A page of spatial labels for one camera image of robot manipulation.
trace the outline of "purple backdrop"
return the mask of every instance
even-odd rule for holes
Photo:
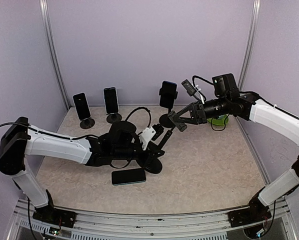
[[[90,105],[104,105],[103,88],[112,86],[122,105],[158,104],[164,80],[178,84],[175,103],[187,104],[186,78],[239,78],[253,1],[58,0],[48,7],[72,104],[85,92]]]
[[[66,114],[60,96],[39,1],[0,0],[0,124],[26,116],[31,124],[55,131]],[[6,130],[0,129],[0,139]],[[40,162],[30,159],[34,172]],[[20,194],[0,173],[0,239]]]
[[[299,1],[262,1],[244,90],[299,116]],[[255,123],[242,123],[271,180],[297,159],[299,148],[290,140]],[[287,202],[299,233],[299,188]]]

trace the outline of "metal frame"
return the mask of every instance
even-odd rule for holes
[[[246,50],[245,50],[243,65],[240,70],[239,80],[238,80],[238,89],[240,91],[243,89],[244,82],[246,79],[246,74],[247,74],[248,67],[250,64],[250,59],[251,59],[253,44],[254,44],[254,38],[255,38],[256,29],[257,29],[257,25],[258,25],[258,21],[259,21],[260,6],[261,6],[261,0],[254,0],[253,12],[252,12],[252,16],[251,16],[251,22],[250,22],[250,27],[249,27],[248,39],[247,39],[247,46],[246,46]]]
[[[61,97],[63,99],[64,106],[65,106],[66,110],[68,111],[71,108],[71,104],[69,101],[69,97],[68,97],[64,82],[63,82],[63,78],[62,78],[60,66],[59,66],[59,61],[58,61],[58,58],[56,55],[56,50],[55,50],[53,35],[52,35],[50,16],[49,16],[48,2],[47,2],[47,0],[39,0],[39,3],[40,3],[40,11],[41,11],[41,15],[43,18],[43,24],[44,24],[44,28],[45,28],[45,34],[46,34],[46,38],[47,38],[47,44],[48,44],[48,48],[49,48],[51,62],[53,64],[58,88],[59,88]]]
[[[10,221],[11,228],[8,231],[7,240],[15,240],[20,227],[29,228],[27,207],[26,200],[18,201]],[[71,238],[64,239],[70,240],[198,240],[204,238],[222,240],[223,236],[224,238],[227,236],[228,231],[257,224],[231,228],[227,213],[234,209],[247,208],[247,206],[201,213],[164,215],[114,214],[60,208],[77,213],[74,228],[62,227],[64,232],[70,232],[71,235]],[[33,211],[34,207],[31,205],[31,215]],[[276,203],[275,218],[283,218],[288,239],[297,240],[294,222],[284,198],[280,198]],[[46,231],[50,227],[56,227],[35,219],[31,222],[36,232],[43,233],[44,229]]]

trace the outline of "beige tabletop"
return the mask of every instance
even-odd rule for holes
[[[123,119],[134,106],[120,107]],[[148,106],[152,125],[166,109]],[[59,133],[71,136],[102,135],[109,131],[104,107],[91,107],[95,126],[81,129],[75,108],[67,113]],[[148,113],[139,110],[130,122],[142,131]],[[160,174],[146,173],[146,182],[112,185],[110,166],[90,167],[70,160],[45,157],[37,174],[51,193],[54,204],[72,209],[117,214],[183,214],[227,209],[246,205],[264,182],[234,117],[224,131],[210,124],[187,125],[177,129],[164,146]],[[155,141],[159,143],[162,136]],[[119,167],[125,161],[113,161]],[[135,161],[126,168],[136,168]]]

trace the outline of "smartphone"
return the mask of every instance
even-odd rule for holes
[[[143,183],[146,181],[145,170],[143,168],[113,171],[111,173],[111,183],[116,185]]]
[[[159,105],[163,108],[172,109],[174,105],[177,84],[170,81],[163,81],[160,89]]]
[[[118,95],[115,87],[104,88],[104,102],[107,114],[117,114],[119,112]]]
[[[89,119],[91,117],[91,112],[85,93],[82,92],[74,95],[73,100],[79,120]]]

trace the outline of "phone holder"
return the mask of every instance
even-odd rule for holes
[[[95,120],[93,118],[87,118],[80,121],[79,126],[81,129],[90,129],[95,125]]]
[[[122,115],[120,115],[119,113],[112,113],[109,114],[106,118],[106,121],[109,124],[113,124],[113,123],[118,123],[122,120]]]
[[[169,119],[168,117],[168,114],[172,111],[173,109],[173,106],[174,106],[174,100],[177,99],[178,97],[178,92],[176,91],[175,94],[171,94],[169,92],[166,92],[165,89],[162,87],[160,90],[159,90],[159,95],[161,96],[164,96],[165,98],[168,98],[170,99],[172,104],[170,104],[168,106],[168,113],[166,114],[163,114],[162,116],[160,116],[159,118],[159,123],[164,127],[164,128],[172,128],[174,126],[174,123]]]

